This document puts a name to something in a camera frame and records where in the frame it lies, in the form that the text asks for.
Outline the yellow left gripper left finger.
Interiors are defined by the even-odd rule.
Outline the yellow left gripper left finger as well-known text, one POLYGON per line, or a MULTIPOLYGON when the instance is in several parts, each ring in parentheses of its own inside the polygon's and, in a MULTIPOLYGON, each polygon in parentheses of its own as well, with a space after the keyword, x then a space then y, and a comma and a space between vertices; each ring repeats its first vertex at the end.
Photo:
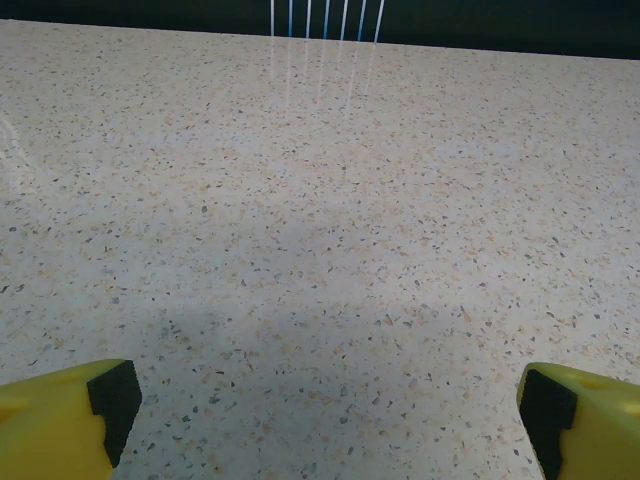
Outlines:
POLYGON ((109 479, 141 403, 131 360, 100 360, 3 385, 1 477, 109 479))

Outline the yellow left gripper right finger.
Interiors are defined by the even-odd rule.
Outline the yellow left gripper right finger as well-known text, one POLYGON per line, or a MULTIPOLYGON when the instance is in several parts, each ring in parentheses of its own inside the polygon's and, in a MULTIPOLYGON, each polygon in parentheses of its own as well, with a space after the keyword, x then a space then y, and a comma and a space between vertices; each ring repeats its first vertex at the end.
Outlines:
POLYGON ((563 365, 526 366, 518 411, 545 479, 639 478, 639 387, 563 365))

